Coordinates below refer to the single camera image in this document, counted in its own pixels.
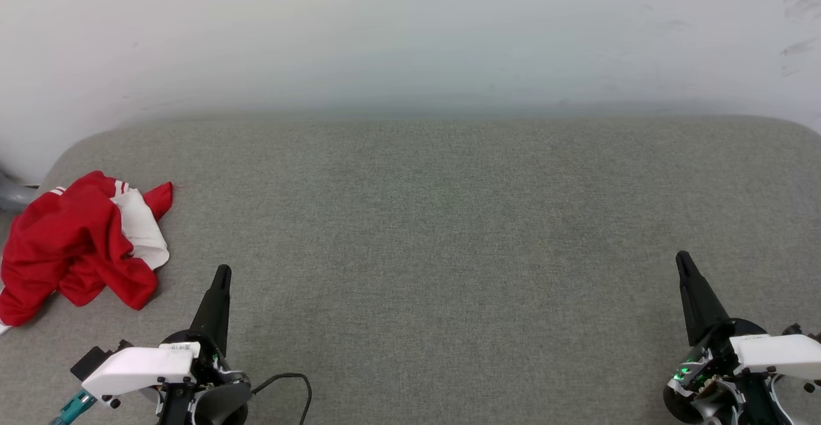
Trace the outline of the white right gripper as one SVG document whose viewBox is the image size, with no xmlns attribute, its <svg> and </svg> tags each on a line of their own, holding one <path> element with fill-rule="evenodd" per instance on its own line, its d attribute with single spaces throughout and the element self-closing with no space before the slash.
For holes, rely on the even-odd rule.
<svg viewBox="0 0 821 425">
<path fill-rule="evenodd" d="M 791 376 L 821 386 L 821 344 L 804 335 L 769 335 L 731 318 L 689 252 L 675 255 L 689 354 L 666 384 L 677 394 L 701 394 L 744 376 Z"/>
</svg>

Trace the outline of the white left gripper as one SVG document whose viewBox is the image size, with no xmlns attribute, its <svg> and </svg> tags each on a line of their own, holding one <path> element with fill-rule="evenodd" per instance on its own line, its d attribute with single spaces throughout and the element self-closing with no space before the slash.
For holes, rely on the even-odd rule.
<svg viewBox="0 0 821 425">
<path fill-rule="evenodd" d="M 190 329 L 170 335 L 156 347 L 118 349 L 85 376 L 83 389 L 102 401 L 149 388 L 187 387 L 199 392 L 249 384 L 247 374 L 231 369 L 224 357 L 228 354 L 231 280 L 232 268 L 218 265 Z"/>
</svg>

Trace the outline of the red white basketball jersey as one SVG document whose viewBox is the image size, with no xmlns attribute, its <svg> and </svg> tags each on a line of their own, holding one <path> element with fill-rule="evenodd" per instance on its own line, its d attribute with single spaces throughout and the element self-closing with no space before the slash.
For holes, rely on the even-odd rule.
<svg viewBox="0 0 821 425">
<path fill-rule="evenodd" d="M 173 192 L 170 182 L 141 192 L 92 171 L 33 200 L 0 261 L 0 335 L 35 320 L 53 294 L 83 307 L 111 290 L 133 310 L 146 307 L 170 259 L 159 223 Z"/>
</svg>

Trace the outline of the grey metal pipe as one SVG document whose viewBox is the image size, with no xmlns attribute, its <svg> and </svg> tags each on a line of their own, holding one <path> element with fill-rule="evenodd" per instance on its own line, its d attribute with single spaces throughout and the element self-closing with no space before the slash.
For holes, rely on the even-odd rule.
<svg viewBox="0 0 821 425">
<path fill-rule="evenodd" d="M 0 166 L 0 211 L 20 212 L 38 196 L 39 183 L 30 183 Z"/>
</svg>

